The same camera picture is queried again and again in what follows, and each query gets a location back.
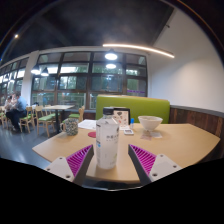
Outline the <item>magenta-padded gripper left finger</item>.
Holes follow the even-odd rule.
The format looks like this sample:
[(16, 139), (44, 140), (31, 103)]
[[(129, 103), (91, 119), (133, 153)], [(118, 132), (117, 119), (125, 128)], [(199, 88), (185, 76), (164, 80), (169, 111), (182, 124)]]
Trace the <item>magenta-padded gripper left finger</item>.
[(81, 186), (93, 155), (93, 145), (89, 145), (68, 157), (58, 157), (45, 170)]

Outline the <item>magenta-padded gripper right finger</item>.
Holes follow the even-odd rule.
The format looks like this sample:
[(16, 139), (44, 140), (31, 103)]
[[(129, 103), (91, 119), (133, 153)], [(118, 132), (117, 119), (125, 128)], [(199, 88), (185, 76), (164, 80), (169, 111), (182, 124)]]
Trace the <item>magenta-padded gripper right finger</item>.
[(132, 144), (128, 145), (128, 154), (143, 186), (181, 170), (181, 167), (166, 155), (155, 155)]

